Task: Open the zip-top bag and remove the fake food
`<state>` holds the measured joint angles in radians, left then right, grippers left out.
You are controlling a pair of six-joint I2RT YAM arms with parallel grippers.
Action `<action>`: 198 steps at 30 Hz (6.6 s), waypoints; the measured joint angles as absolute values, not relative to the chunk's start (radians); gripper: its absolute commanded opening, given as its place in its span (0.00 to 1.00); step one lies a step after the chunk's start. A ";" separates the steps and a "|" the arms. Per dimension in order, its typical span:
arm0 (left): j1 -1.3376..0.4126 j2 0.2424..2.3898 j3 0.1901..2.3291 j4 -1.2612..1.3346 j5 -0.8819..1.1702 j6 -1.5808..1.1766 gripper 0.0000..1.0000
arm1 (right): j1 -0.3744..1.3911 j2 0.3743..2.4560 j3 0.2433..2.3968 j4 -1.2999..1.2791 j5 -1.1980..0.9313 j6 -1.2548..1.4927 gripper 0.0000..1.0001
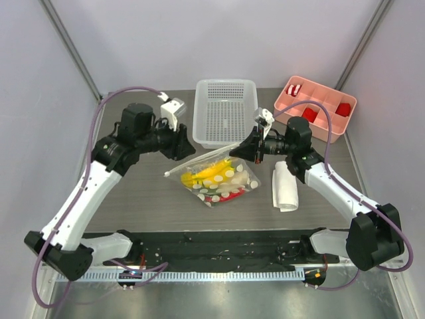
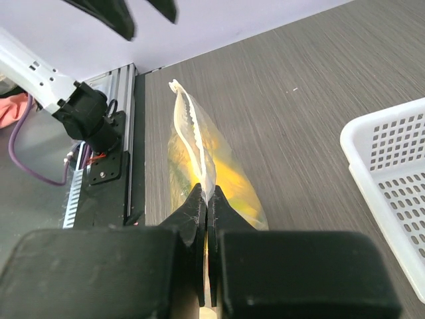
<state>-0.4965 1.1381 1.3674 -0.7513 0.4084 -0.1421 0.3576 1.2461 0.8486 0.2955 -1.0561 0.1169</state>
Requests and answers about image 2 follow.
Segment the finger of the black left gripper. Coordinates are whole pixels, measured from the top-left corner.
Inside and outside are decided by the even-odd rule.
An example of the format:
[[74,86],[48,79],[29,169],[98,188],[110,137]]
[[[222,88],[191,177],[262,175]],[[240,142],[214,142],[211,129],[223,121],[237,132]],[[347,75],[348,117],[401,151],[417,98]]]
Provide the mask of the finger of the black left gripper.
[[65,0],[99,20],[127,41],[135,36],[135,23],[124,0]]
[[177,6],[174,0],[148,0],[168,21],[175,24],[177,20]]

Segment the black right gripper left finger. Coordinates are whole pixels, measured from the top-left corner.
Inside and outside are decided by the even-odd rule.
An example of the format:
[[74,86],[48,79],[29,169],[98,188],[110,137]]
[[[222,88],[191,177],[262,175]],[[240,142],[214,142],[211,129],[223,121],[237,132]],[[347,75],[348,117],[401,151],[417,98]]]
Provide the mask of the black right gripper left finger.
[[26,234],[1,272],[1,317],[198,318],[206,212],[196,185],[154,227]]

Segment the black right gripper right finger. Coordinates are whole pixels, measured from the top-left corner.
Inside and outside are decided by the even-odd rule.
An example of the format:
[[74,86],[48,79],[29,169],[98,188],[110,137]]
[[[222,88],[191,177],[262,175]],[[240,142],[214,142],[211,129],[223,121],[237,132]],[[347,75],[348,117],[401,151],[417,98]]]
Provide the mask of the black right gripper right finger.
[[381,254],[352,231],[259,231],[217,187],[207,210],[219,318],[399,318]]

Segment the yellow fake banana bunch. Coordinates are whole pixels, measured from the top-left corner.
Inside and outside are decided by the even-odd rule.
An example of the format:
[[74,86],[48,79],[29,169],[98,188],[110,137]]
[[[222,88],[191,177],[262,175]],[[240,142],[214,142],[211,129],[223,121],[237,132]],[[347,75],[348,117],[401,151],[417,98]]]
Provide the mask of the yellow fake banana bunch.
[[[228,142],[220,132],[213,133],[207,142],[216,168],[216,184],[221,187],[230,206],[257,230],[267,230],[268,221],[261,202]],[[193,173],[186,147],[176,132],[171,133],[167,148],[170,211],[175,211],[199,181]]]

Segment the clear dotted zip top bag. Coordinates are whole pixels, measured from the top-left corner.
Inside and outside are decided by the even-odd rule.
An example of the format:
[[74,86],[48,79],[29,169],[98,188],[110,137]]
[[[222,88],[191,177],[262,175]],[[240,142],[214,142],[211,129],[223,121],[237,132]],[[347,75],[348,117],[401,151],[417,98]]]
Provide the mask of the clear dotted zip top bag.
[[261,202],[234,152],[210,116],[177,81],[171,135],[167,145],[171,210],[182,206],[197,183],[208,201],[216,186],[230,206],[257,230],[267,230]]

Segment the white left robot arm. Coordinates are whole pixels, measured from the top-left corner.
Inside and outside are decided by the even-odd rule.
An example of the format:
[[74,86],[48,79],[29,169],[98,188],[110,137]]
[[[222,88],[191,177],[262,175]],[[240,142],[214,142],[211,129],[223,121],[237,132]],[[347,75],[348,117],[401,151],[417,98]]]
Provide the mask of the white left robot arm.
[[[91,15],[127,41],[135,37],[135,23],[126,1],[65,1]],[[176,23],[175,1],[147,1],[167,20]],[[13,35],[1,28],[1,72],[35,97],[43,109],[75,140],[97,153],[108,153],[120,134],[108,118],[107,98],[85,82],[59,72]]]

